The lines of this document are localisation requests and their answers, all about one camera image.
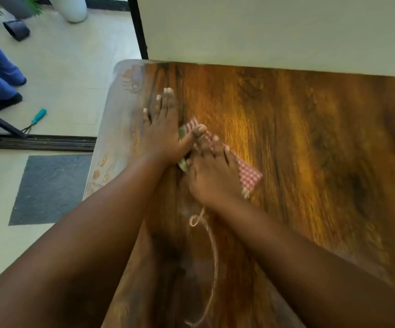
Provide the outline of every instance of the black container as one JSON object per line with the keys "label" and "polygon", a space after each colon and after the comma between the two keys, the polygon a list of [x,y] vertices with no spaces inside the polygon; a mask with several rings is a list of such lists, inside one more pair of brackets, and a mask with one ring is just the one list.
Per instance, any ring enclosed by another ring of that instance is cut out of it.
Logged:
{"label": "black container", "polygon": [[17,41],[23,41],[30,35],[30,30],[21,20],[11,20],[4,22],[3,26],[9,34]]}

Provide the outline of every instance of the teal-handled tool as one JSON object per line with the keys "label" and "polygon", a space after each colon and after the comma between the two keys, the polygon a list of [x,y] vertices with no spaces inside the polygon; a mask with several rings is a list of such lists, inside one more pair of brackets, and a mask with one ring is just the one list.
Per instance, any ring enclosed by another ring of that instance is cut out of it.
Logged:
{"label": "teal-handled tool", "polygon": [[30,125],[24,129],[21,130],[21,132],[24,132],[25,134],[29,134],[30,130],[32,129],[32,126],[34,126],[36,123],[40,121],[45,115],[47,114],[47,110],[41,109],[38,114],[36,114],[35,118],[32,120]]}

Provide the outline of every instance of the gray plant pot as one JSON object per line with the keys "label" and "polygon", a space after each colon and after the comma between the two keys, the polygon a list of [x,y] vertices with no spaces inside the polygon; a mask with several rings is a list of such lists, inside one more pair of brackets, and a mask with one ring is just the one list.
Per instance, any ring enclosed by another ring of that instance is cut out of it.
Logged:
{"label": "gray plant pot", "polygon": [[0,4],[16,18],[29,18],[33,15],[25,0],[0,0]]}

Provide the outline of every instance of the right arm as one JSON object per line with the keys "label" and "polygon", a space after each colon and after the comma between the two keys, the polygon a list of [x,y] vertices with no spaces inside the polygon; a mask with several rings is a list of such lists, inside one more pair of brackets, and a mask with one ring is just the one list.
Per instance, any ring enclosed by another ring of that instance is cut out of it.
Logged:
{"label": "right arm", "polygon": [[395,327],[395,289],[242,198],[235,158],[214,141],[189,161],[190,190],[217,213],[309,327]]}

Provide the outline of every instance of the gray doormat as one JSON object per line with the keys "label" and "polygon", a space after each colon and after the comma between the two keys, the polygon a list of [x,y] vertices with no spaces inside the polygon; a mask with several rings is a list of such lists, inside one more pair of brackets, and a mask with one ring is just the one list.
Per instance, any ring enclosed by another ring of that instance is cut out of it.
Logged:
{"label": "gray doormat", "polygon": [[56,223],[82,202],[92,154],[30,155],[9,225]]}

